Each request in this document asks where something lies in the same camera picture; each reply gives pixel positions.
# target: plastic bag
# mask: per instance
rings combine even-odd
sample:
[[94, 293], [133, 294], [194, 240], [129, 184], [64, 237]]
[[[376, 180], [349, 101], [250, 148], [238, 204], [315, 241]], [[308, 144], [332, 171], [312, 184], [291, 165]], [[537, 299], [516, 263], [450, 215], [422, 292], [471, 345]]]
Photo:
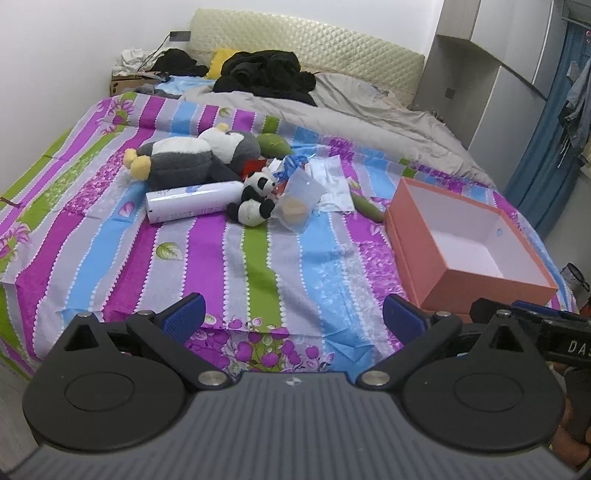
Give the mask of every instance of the plastic bag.
[[277, 218], [292, 232], [300, 233], [306, 228], [312, 210], [325, 193], [326, 189], [320, 183], [298, 168], [290, 176], [271, 217]]

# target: ribbed surface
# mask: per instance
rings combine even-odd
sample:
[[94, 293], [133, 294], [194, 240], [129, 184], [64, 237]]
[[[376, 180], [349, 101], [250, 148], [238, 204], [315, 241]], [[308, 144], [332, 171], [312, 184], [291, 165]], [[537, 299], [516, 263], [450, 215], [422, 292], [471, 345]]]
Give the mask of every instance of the ribbed surface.
[[285, 15], [199, 8], [191, 24], [189, 53], [209, 65], [220, 47], [294, 52], [311, 72], [338, 72], [394, 92], [408, 106], [423, 74], [424, 55], [380, 38]]
[[198, 296], [165, 318], [162, 322], [162, 331], [168, 333], [176, 341], [185, 343], [201, 326], [204, 316], [205, 299]]
[[570, 480], [575, 473], [544, 448], [480, 458], [437, 445], [390, 396], [361, 391], [341, 374], [247, 373], [234, 388], [198, 395], [183, 421], [149, 444], [110, 456], [42, 447], [12, 478]]

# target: pink box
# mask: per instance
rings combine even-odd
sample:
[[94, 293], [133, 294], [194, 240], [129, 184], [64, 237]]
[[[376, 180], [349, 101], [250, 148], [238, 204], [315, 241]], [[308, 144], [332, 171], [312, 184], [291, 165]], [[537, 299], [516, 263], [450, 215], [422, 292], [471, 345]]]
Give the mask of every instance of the pink box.
[[385, 215], [409, 301], [469, 321], [480, 297], [545, 305], [558, 290], [534, 249], [506, 213], [402, 178]]

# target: yellow pillow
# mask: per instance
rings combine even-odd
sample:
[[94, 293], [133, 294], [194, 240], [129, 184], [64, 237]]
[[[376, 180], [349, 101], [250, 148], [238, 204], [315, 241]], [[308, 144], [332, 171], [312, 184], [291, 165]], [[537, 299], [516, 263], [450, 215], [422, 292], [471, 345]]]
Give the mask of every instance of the yellow pillow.
[[233, 48], [218, 48], [213, 52], [212, 64], [209, 66], [209, 72], [206, 78], [210, 80], [217, 80], [222, 76], [223, 63], [232, 57], [235, 53], [242, 50], [234, 50]]

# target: cabinet door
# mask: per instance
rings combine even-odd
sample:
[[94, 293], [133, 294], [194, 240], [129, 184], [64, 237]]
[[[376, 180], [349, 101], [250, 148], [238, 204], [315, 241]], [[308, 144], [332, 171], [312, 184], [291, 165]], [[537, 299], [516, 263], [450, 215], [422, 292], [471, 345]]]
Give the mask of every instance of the cabinet door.
[[505, 60], [519, 0], [482, 0], [472, 31], [472, 42], [500, 61]]
[[534, 81], [544, 47], [552, 0], [517, 0], [505, 64]]
[[552, 0], [482, 0], [472, 41], [532, 83]]
[[534, 77], [534, 86], [548, 97], [550, 87], [554, 81], [554, 75], [558, 69], [560, 54], [566, 35], [566, 21], [562, 20], [562, 1], [554, 0], [550, 12], [550, 23], [542, 49], [540, 63]]
[[504, 67], [468, 152], [500, 191], [506, 187], [540, 120], [545, 100]]

